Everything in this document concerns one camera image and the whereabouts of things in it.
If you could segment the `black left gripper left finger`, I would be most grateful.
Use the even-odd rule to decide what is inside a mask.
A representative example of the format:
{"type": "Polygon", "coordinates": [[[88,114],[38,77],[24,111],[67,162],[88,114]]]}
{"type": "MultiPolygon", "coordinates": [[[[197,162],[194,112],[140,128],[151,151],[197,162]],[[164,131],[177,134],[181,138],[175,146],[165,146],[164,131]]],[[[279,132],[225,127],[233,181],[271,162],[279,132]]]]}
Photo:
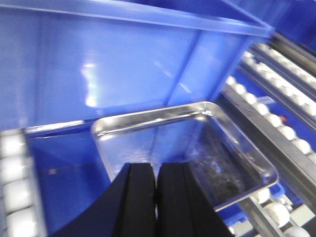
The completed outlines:
{"type": "Polygon", "coordinates": [[[54,237],[155,236],[155,177],[148,163],[125,163],[111,185],[54,237]]]}

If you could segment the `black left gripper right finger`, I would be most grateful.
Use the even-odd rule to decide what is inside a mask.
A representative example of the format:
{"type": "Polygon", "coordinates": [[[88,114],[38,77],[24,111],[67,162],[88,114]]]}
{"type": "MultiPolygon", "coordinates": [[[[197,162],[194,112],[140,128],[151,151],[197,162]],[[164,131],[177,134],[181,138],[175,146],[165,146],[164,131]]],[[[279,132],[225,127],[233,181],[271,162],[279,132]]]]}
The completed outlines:
{"type": "Polygon", "coordinates": [[[158,237],[231,237],[187,163],[164,163],[159,171],[158,237]]]}

